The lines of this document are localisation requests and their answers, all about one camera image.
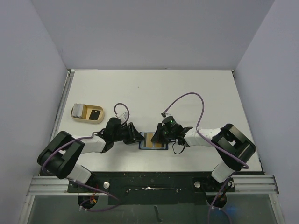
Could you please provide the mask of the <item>gold credit card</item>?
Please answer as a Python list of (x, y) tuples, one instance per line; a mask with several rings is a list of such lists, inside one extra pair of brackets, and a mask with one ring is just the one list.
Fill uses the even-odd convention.
[(144, 141), (141, 144), (142, 149), (153, 149), (153, 142), (151, 141), (153, 133), (146, 132), (144, 133)]
[(165, 146), (164, 146), (164, 144), (162, 144), (162, 143), (155, 143), (155, 148), (156, 149), (164, 149), (165, 148)]

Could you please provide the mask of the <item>blue leather card holder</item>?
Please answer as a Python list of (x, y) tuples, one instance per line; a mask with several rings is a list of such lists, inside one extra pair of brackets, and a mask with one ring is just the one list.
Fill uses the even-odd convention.
[[(143, 150), (143, 149), (142, 149), (142, 146), (141, 146), (142, 143), (143, 143), (143, 141), (139, 142), (139, 147), (138, 147), (139, 150)], [(156, 149), (156, 148), (155, 148), (155, 143), (156, 143), (156, 142), (153, 142), (153, 149), (147, 149), (147, 150), (168, 150), (168, 149), (169, 149), (168, 144), (164, 144), (164, 146), (165, 146), (164, 149)]]

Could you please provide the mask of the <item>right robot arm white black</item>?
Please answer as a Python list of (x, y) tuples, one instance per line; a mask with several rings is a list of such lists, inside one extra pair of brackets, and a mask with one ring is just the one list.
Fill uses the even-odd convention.
[(209, 188), (218, 191), (234, 173), (248, 169), (248, 160), (256, 152), (256, 146), (232, 124), (216, 129), (183, 127), (173, 116), (168, 116), (158, 123), (151, 142), (168, 144), (177, 143), (183, 147), (214, 147), (221, 157), (221, 162), (214, 168), (208, 179)]

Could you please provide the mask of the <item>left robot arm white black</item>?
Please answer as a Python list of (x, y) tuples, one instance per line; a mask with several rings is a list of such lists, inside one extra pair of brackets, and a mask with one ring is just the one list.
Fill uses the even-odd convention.
[(132, 122), (122, 123), (119, 118), (110, 118), (105, 128), (91, 136), (75, 138), (66, 131), (60, 131), (39, 154), (37, 163), (43, 172), (48, 171), (58, 179), (77, 181), (83, 191), (89, 192), (93, 190), (95, 180), (91, 171), (77, 163), (81, 154), (102, 154), (116, 142), (130, 145), (143, 140)]

